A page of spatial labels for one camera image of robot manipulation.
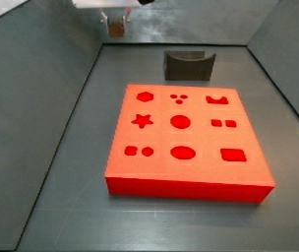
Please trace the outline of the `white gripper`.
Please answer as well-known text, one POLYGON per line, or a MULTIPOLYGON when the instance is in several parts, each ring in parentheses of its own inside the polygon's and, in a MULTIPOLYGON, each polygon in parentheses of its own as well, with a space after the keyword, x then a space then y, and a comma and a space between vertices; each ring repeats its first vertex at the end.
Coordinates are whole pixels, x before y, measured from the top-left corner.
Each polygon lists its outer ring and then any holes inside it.
MULTIPOLYGON (((145 6, 154 3, 155 0, 73 0, 77 8, 125 8, 123 21, 130 23, 131 7, 145 6)), ((103 23, 110 23, 110 16, 105 9, 101 9, 103 23)))

